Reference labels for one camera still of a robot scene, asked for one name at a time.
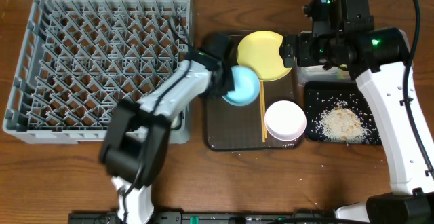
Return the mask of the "light blue bowl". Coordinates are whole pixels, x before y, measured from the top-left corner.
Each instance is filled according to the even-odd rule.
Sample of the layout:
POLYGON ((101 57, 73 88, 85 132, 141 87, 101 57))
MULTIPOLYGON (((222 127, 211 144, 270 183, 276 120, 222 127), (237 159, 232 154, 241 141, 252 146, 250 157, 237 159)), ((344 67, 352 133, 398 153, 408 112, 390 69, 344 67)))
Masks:
POLYGON ((260 81, 253 70, 243 66, 231 67, 234 90, 229 91, 223 99, 230 105, 243 107, 256 100, 260 93, 260 81))

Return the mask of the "yellow plate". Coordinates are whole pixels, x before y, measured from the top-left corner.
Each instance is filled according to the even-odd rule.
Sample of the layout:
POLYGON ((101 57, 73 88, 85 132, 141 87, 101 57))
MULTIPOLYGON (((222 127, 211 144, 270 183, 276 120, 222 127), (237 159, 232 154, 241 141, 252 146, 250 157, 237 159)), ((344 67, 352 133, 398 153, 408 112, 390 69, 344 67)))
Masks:
POLYGON ((279 48, 283 35, 273 31, 255 31, 246 35, 237 46, 237 63, 255 72, 261 81, 276 81, 292 68, 284 67, 279 48))

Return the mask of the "green snack wrapper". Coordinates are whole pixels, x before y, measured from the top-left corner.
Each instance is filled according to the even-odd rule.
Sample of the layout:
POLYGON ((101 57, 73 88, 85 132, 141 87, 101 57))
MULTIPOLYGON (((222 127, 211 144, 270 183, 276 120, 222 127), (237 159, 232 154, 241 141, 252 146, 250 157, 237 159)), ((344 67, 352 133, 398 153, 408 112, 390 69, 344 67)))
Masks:
POLYGON ((338 80, 350 80, 350 75, 348 71, 344 71, 342 69, 338 69, 336 73, 336 77, 338 80))

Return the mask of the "small white cup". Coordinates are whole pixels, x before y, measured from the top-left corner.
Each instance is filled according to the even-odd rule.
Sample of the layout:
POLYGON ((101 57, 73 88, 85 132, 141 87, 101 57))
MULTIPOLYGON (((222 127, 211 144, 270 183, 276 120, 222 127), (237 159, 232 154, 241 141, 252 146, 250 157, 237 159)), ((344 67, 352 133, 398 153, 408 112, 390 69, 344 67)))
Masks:
POLYGON ((182 127, 183 113, 178 114, 171 124, 171 130, 179 130, 182 127))

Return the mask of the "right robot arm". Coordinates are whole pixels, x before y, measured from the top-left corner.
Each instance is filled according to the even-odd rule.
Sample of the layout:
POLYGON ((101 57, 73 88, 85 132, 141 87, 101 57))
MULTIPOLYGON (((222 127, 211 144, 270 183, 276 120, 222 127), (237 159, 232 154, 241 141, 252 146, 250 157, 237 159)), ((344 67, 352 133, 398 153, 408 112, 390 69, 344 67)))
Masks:
POLYGON ((391 192, 337 208, 331 223, 432 223, 433 138, 416 95, 417 40, 395 27, 376 29, 368 0, 311 0, 312 29, 286 35, 285 67, 349 72, 370 107, 389 167, 391 192))

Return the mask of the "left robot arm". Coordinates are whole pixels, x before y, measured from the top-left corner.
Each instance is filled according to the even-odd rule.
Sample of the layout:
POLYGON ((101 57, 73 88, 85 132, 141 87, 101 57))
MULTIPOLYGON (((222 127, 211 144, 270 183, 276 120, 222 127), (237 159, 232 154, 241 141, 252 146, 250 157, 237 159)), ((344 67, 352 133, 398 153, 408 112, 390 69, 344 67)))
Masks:
POLYGON ((118 186, 121 223, 151 218, 151 185, 163 167, 172 122, 182 110, 198 96, 218 98, 235 89, 228 63, 233 50, 229 34, 209 34, 154 92, 136 102, 118 102, 99 161, 118 186))

